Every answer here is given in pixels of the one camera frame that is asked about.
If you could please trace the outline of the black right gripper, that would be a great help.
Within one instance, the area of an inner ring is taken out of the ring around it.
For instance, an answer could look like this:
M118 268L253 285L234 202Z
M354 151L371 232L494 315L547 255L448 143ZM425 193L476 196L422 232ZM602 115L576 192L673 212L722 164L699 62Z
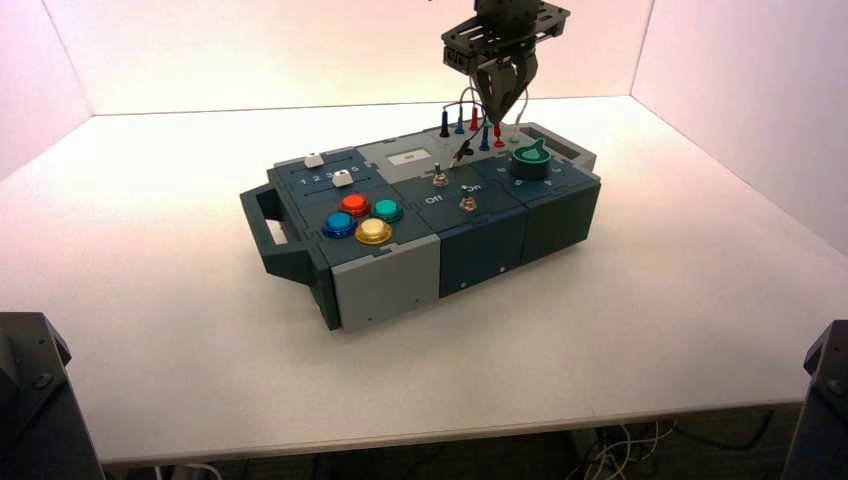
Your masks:
M474 73L486 115L500 123L536 76L537 44L562 35L571 11L534 0L478 0L473 9L441 35L443 63Z

